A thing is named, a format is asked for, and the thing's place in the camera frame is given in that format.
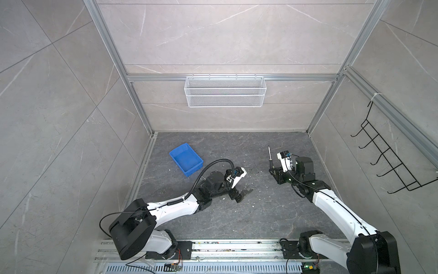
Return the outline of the black handled screwdriver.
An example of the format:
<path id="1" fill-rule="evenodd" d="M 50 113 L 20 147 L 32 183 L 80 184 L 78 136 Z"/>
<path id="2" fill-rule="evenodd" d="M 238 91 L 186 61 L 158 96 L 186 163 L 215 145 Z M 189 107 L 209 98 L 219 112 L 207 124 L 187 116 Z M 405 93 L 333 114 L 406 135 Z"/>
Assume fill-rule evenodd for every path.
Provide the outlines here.
<path id="1" fill-rule="evenodd" d="M 268 152 L 269 152 L 269 170 L 273 170 L 274 169 L 274 163 L 273 163 L 273 159 L 272 159 L 272 155 L 271 155 L 270 146 L 268 146 Z"/>

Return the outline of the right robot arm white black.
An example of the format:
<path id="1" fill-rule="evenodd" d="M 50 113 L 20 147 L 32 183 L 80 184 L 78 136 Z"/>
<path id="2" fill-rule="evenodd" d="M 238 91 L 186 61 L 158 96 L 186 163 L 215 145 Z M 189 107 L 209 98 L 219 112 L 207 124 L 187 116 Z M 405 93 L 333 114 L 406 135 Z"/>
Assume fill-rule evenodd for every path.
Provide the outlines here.
<path id="1" fill-rule="evenodd" d="M 269 161 L 269 173 L 278 184 L 288 183 L 301 198 L 320 208 L 342 231 L 348 243 L 334 240 L 318 230 L 303 232 L 297 252 L 304 259 L 322 255 L 351 274 L 399 274 L 401 272 L 396 239 L 379 231 L 345 205 L 324 181 L 314 173 L 309 157 L 288 151 L 279 153 L 281 166 Z"/>

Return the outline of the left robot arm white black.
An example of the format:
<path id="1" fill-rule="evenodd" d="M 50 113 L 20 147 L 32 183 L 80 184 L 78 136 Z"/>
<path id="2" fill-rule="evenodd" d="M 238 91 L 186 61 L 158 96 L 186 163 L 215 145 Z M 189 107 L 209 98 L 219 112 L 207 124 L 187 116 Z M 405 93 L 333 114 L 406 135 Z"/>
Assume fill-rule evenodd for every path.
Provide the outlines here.
<path id="1" fill-rule="evenodd" d="M 157 202 L 133 201 L 109 226 L 109 234 L 121 260 L 128 260 L 141 252 L 171 258 L 179 243 L 170 230 L 156 228 L 173 219 L 193 215 L 211 206 L 216 197 L 228 195 L 241 202 L 251 190 L 237 190 L 238 182 L 247 175 L 242 167 L 225 174 L 213 171 L 200 182 L 191 194 Z"/>

